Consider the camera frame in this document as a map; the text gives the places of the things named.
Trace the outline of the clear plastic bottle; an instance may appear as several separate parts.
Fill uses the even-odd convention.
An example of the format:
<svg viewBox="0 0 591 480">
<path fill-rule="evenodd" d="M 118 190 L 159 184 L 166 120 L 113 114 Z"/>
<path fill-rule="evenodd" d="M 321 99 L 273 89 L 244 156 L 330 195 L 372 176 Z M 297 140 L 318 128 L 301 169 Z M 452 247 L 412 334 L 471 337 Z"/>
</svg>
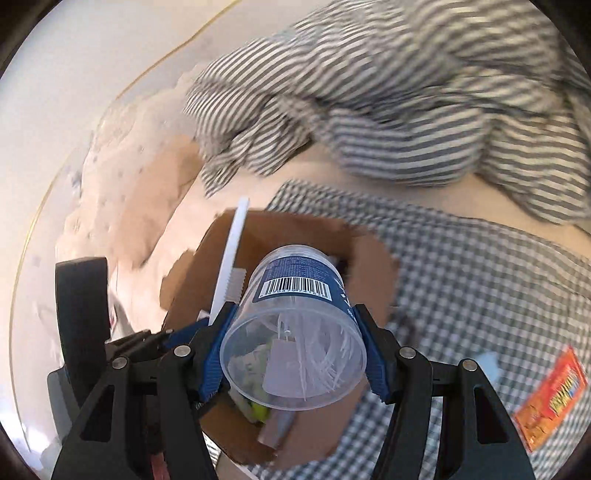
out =
<svg viewBox="0 0 591 480">
<path fill-rule="evenodd" d="M 307 245 L 267 254 L 221 343 L 231 388 L 284 411 L 332 405 L 362 380 L 367 352 L 342 276 Z"/>
</svg>

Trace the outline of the green wet wipes pack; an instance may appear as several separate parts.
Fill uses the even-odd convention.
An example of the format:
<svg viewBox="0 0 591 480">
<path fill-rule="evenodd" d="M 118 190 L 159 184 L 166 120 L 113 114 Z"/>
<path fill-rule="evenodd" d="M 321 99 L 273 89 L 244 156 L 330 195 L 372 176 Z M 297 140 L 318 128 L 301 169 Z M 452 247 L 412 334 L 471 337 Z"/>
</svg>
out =
<svg viewBox="0 0 591 480">
<path fill-rule="evenodd" d="M 266 423 L 266 420 L 269 419 L 270 409 L 266 406 L 250 401 L 233 388 L 229 390 L 228 395 L 249 423 Z"/>
</svg>

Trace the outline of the cardboard box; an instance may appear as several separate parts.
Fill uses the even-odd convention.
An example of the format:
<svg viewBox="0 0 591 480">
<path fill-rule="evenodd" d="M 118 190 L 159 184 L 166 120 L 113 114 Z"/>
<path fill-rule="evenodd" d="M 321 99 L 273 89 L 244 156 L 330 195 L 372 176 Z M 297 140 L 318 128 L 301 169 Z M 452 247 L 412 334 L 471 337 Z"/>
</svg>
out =
<svg viewBox="0 0 591 480">
<path fill-rule="evenodd" d="M 221 342 L 230 390 L 202 429 L 242 465 L 328 458 L 368 388 L 353 307 L 385 326 L 399 263 L 365 228 L 252 210 L 235 266 L 242 298 Z"/>
</svg>

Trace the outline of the light blue earbuds case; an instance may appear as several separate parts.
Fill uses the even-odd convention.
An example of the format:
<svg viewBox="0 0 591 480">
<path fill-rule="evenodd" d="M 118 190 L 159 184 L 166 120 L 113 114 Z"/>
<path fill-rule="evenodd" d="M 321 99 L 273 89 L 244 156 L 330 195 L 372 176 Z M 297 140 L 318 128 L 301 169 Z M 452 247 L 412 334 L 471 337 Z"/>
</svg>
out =
<svg viewBox="0 0 591 480">
<path fill-rule="evenodd" d="M 474 360 L 481 367 L 489 382 L 492 385 L 497 385 L 502 373 L 497 354 L 492 351 L 484 352 L 477 355 Z"/>
</svg>

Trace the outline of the gingham bed sheet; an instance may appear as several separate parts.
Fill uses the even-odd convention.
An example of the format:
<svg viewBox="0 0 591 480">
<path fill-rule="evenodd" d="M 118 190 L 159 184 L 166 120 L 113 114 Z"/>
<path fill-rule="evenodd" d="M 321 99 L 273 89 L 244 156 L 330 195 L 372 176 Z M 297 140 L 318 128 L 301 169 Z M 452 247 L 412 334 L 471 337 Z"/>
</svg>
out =
<svg viewBox="0 0 591 480">
<path fill-rule="evenodd" d="M 400 261 L 387 328 L 430 360 L 494 352 L 493 382 L 510 414 L 572 347 L 589 386 L 530 454 L 536 479 L 590 479 L 590 260 L 524 231 L 394 199 L 284 182 L 266 210 L 369 228 Z M 246 465 L 256 479 L 370 479 L 393 406 L 369 387 L 335 453 L 287 470 Z"/>
</svg>

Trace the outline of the orange red snack packet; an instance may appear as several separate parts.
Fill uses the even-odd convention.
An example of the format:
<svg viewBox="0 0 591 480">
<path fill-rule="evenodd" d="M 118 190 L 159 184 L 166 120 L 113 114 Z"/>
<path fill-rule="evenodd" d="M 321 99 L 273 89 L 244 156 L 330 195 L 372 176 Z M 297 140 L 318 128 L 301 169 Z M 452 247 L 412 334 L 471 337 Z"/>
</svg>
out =
<svg viewBox="0 0 591 480">
<path fill-rule="evenodd" d="M 587 386 L 582 364 L 574 349 L 568 346 L 513 416 L 528 452 L 533 453 L 550 438 L 581 399 Z"/>
</svg>

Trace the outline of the gingham duvet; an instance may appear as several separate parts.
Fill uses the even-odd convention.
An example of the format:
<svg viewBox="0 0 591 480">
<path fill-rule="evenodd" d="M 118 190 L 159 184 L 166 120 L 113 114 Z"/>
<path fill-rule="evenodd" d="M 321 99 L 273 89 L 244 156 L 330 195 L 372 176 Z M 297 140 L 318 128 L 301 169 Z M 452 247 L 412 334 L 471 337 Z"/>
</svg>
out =
<svg viewBox="0 0 591 480">
<path fill-rule="evenodd" d="M 555 224 L 590 215 L 590 79 L 529 1 L 335 1 L 211 62 L 185 113 L 207 194 L 318 143 L 349 173 L 475 173 Z"/>
</svg>

